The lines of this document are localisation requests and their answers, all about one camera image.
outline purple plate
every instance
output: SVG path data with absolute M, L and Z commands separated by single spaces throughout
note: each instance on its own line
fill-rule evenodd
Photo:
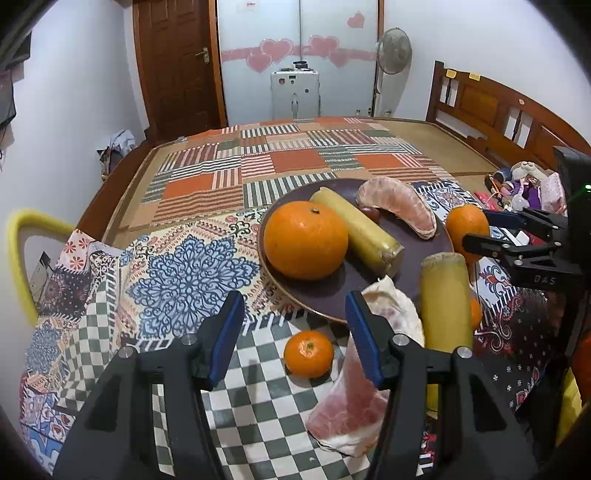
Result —
M 347 199 L 353 205 L 357 190 L 366 180 L 333 179 L 303 185 L 277 200 L 267 210 L 261 221 L 257 244 L 261 265 L 275 281 L 279 289 L 294 303 L 327 320 L 346 323 L 345 297 L 351 290 L 363 290 L 374 283 L 377 276 L 353 254 L 347 253 L 345 261 L 328 277 L 315 281 L 287 278 L 271 266 L 265 255 L 263 235 L 269 216 L 281 205 L 295 200 L 310 200 L 320 187 L 327 187 Z M 420 289 L 421 261 L 437 252 L 453 252 L 452 242 L 441 221 L 437 220 L 437 232 L 430 240 L 421 240 L 417 234 L 393 213 L 381 211 L 379 225 L 404 246 L 404 257 L 394 277 L 396 288 L 402 290 L 417 304 Z

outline screw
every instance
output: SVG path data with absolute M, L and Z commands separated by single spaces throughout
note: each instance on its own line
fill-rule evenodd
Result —
M 472 356 L 472 350 L 470 350 L 467 346 L 461 346 L 458 347 L 457 354 L 461 358 L 470 358 Z
M 183 345 L 192 345 L 197 341 L 197 334 L 196 333 L 185 333 L 182 337 L 181 337 L 181 343 Z
M 119 355 L 121 358 L 129 358 L 130 356 L 133 356 L 135 353 L 135 348 L 133 348 L 130 345 L 125 345 L 124 347 L 119 349 L 119 352 L 117 352 L 117 355 Z
M 396 335 L 394 335 L 394 338 L 392 338 L 392 341 L 398 346 L 408 345 L 408 343 L 410 342 L 408 337 L 406 335 L 404 335 L 403 333 L 397 333 Z

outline pink heart sticker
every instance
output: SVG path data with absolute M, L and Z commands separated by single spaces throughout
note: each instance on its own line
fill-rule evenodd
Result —
M 337 48 L 329 53 L 329 60 L 338 68 L 342 68 L 349 63 L 349 52 L 344 48 Z
M 272 62 L 273 57 L 268 53 L 251 53 L 246 57 L 246 64 L 258 73 L 264 72 Z
M 279 63 L 287 57 L 294 48 L 294 44 L 288 38 L 281 40 L 263 40 L 261 42 L 261 52 L 268 53 L 273 57 L 275 63 Z
M 330 52 L 339 48 L 339 39 L 336 37 L 321 37 L 320 35 L 312 35 L 310 37 L 310 46 L 315 55 L 322 58 L 328 58 Z
M 363 28 L 365 17 L 361 12 L 357 12 L 353 17 L 347 20 L 347 25 L 351 28 Z

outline sugarcane piece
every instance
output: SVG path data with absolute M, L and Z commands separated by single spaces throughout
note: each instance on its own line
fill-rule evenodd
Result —
M 470 287 L 464 257 L 441 252 L 421 263 L 421 318 L 425 347 L 451 353 L 460 345 L 472 348 Z M 427 408 L 437 411 L 438 386 L 427 386 Z
M 321 187 L 310 198 L 332 208 L 345 222 L 349 248 L 378 277 L 393 277 L 402 262 L 404 247 L 341 195 Z

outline door handle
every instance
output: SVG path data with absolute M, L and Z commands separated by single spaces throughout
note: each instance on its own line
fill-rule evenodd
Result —
M 209 49 L 207 47 L 203 47 L 203 51 L 196 53 L 195 56 L 198 57 L 203 55 L 203 62 L 205 65 L 209 64 Z

